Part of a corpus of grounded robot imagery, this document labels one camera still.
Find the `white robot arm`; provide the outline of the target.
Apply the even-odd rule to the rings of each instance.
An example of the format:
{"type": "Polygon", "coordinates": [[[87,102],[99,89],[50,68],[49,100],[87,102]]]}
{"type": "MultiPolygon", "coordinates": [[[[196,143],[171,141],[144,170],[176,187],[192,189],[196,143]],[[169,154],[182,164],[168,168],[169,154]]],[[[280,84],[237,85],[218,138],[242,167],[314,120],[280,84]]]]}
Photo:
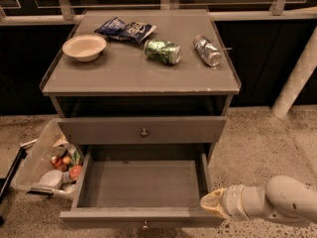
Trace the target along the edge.
{"type": "Polygon", "coordinates": [[[289,225],[317,222],[317,191],[286,176],[270,178],[262,186],[218,188],[203,196],[200,205],[219,218],[235,221],[261,218],[289,225]]]}

